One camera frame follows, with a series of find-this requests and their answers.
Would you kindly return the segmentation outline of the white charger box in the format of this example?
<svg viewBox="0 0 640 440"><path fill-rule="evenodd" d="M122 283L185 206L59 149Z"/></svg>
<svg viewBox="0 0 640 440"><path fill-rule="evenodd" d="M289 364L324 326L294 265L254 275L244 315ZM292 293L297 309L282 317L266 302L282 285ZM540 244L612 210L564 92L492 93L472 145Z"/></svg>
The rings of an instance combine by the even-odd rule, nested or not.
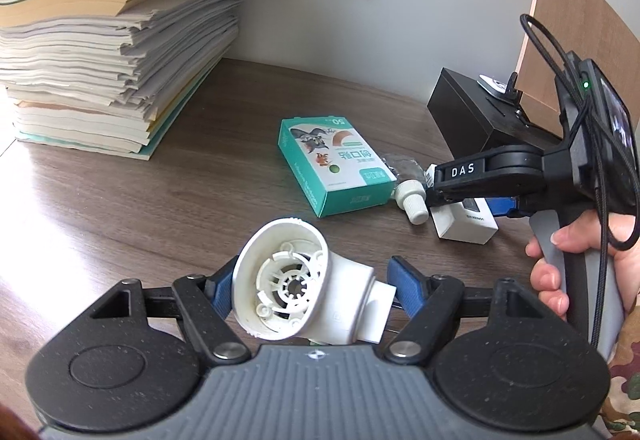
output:
<svg viewBox="0 0 640 440"><path fill-rule="evenodd" d="M498 231L498 224L484 198L431 208L431 216L441 240L485 245Z"/></svg>

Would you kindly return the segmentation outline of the white mosquito heater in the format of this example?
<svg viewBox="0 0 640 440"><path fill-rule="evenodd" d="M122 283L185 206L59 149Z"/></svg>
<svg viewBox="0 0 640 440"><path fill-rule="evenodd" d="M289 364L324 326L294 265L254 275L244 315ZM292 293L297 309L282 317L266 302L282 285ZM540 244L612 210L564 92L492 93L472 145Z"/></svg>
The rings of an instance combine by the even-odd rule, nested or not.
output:
<svg viewBox="0 0 640 440"><path fill-rule="evenodd" d="M299 218L268 222L244 245L232 274L236 322L267 342L321 345L381 341L396 287L343 257Z"/></svg>

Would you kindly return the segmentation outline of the clear refill bottle white cap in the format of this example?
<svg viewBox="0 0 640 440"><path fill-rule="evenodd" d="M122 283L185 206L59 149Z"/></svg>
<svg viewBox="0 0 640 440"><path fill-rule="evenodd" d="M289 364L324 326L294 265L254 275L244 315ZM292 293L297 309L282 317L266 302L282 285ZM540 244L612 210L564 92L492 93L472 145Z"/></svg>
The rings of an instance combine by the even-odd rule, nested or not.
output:
<svg viewBox="0 0 640 440"><path fill-rule="evenodd" d="M392 199L414 226L427 222L430 213L426 206L426 177L423 167L409 156L387 153L383 162L394 174L396 183Z"/></svg>

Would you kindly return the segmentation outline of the green bandage box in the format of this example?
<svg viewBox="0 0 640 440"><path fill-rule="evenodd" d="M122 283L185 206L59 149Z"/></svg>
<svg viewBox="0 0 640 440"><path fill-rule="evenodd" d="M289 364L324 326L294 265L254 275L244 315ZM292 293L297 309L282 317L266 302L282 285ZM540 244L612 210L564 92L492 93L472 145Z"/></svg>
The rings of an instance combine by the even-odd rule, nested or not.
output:
<svg viewBox="0 0 640 440"><path fill-rule="evenodd" d="M280 123L278 147L319 218L386 204L396 177L344 117Z"/></svg>

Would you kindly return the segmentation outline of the black monitor riser shelf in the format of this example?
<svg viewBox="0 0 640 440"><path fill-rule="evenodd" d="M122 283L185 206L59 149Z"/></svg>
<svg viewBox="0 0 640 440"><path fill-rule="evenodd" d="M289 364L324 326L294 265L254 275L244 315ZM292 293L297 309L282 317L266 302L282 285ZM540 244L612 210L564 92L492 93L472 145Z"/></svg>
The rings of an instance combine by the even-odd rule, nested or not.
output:
<svg viewBox="0 0 640 440"><path fill-rule="evenodd" d="M560 142L551 132L525 125L516 108L498 101L475 79L442 68L427 108L454 158L508 144L548 150Z"/></svg>

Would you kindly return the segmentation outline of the wooden book stand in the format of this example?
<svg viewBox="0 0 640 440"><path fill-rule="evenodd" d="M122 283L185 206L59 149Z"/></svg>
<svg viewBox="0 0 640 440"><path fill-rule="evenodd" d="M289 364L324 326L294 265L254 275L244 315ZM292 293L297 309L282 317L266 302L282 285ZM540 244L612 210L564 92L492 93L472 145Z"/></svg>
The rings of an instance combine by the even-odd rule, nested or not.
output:
<svg viewBox="0 0 640 440"><path fill-rule="evenodd" d="M529 14L550 30L565 50L596 61L639 122L640 44L630 28L605 0L532 0ZM516 88L522 107L536 125L562 134L554 75L533 44L525 39L518 64Z"/></svg>

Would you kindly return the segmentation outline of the stack of books and papers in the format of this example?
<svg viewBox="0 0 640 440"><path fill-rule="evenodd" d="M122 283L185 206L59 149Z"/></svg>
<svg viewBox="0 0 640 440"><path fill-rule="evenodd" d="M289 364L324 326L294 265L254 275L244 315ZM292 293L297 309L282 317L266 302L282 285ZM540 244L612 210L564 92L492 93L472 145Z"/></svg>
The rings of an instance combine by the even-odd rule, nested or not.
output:
<svg viewBox="0 0 640 440"><path fill-rule="evenodd" d="M1 0L17 139L147 160L239 33L242 0Z"/></svg>

